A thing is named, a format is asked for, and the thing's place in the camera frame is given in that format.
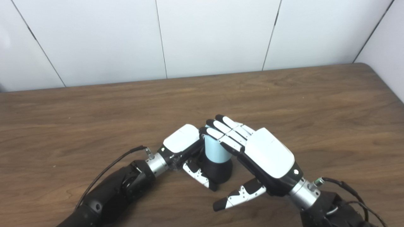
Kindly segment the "white and black left hand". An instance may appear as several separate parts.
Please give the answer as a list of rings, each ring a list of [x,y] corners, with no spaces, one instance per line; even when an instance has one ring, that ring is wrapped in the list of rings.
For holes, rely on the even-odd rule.
[[[202,158],[205,155],[205,141],[199,130],[185,124],[164,139],[156,152],[156,157],[164,170],[183,170],[200,184],[216,191],[218,185],[203,170]]]

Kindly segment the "white and black right hand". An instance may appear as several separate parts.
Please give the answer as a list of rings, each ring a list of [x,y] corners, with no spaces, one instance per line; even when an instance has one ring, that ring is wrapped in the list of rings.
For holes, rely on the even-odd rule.
[[[225,210],[252,200],[264,193],[285,197],[301,209],[300,189],[303,172],[293,153],[266,128],[254,130],[224,115],[208,119],[200,134],[209,136],[228,151],[254,178],[213,204],[214,211]]]

